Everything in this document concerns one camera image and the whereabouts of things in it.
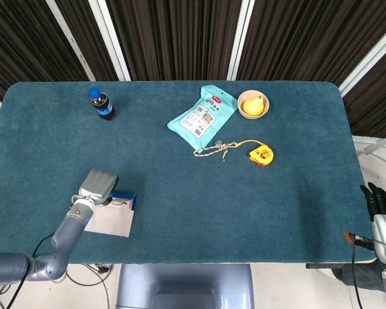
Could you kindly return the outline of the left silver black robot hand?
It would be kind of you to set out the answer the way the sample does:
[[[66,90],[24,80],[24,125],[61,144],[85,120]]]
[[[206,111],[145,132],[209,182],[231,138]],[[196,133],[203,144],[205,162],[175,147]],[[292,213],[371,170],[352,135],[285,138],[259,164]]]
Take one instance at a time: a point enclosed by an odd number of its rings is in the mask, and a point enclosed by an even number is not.
[[[103,204],[110,197],[118,179],[115,174],[93,168],[82,182],[78,195],[93,200],[95,205]]]

